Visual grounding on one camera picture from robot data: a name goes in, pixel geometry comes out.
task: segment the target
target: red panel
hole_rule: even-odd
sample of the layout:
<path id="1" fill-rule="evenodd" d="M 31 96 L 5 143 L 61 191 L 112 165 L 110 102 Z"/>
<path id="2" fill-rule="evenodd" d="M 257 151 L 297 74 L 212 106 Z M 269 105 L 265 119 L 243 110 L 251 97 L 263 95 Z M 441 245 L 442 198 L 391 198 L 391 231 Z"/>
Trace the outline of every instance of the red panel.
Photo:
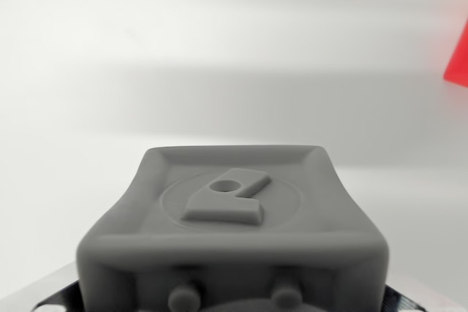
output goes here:
<path id="1" fill-rule="evenodd" d="M 445 70 L 444 79 L 468 87 L 468 21 Z"/>

